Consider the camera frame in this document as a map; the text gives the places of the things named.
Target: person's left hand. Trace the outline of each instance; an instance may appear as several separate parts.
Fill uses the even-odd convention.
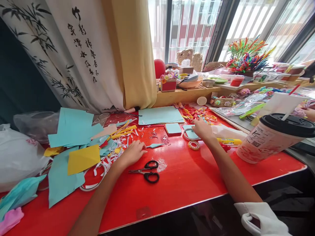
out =
[[[143,154],[148,152],[145,151],[145,149],[146,145],[143,142],[140,143],[140,140],[133,141],[124,153],[117,159],[117,161],[119,161],[124,168],[127,168],[128,166],[136,163]]]

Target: yellow curtain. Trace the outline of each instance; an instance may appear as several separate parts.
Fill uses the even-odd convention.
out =
[[[157,99],[147,0],[102,0],[124,107]]]

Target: scissors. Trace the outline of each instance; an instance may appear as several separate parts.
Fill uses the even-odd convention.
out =
[[[139,173],[139,174],[143,174],[144,175],[144,178],[146,181],[148,181],[149,183],[156,183],[159,179],[160,179],[160,175],[156,172],[143,172],[143,170],[147,170],[147,169],[156,169],[158,167],[158,162],[157,161],[149,161],[147,164],[145,164],[144,168],[143,169],[138,169],[138,170],[129,170],[128,173],[131,173],[131,174],[134,174],[134,173]],[[151,175],[155,175],[157,176],[157,179],[156,180],[149,180],[149,176]]]

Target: green plate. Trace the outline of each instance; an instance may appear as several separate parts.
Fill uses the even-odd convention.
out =
[[[227,82],[227,80],[221,79],[221,78],[208,78],[208,79],[215,80],[215,84],[224,84]]]

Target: black lid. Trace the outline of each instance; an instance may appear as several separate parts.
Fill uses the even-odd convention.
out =
[[[273,113],[270,115],[265,115],[260,118],[260,122],[265,126],[289,135],[303,137],[303,138],[314,138],[315,137],[315,124],[299,118],[296,116],[288,116],[284,121],[281,119],[284,114]]]

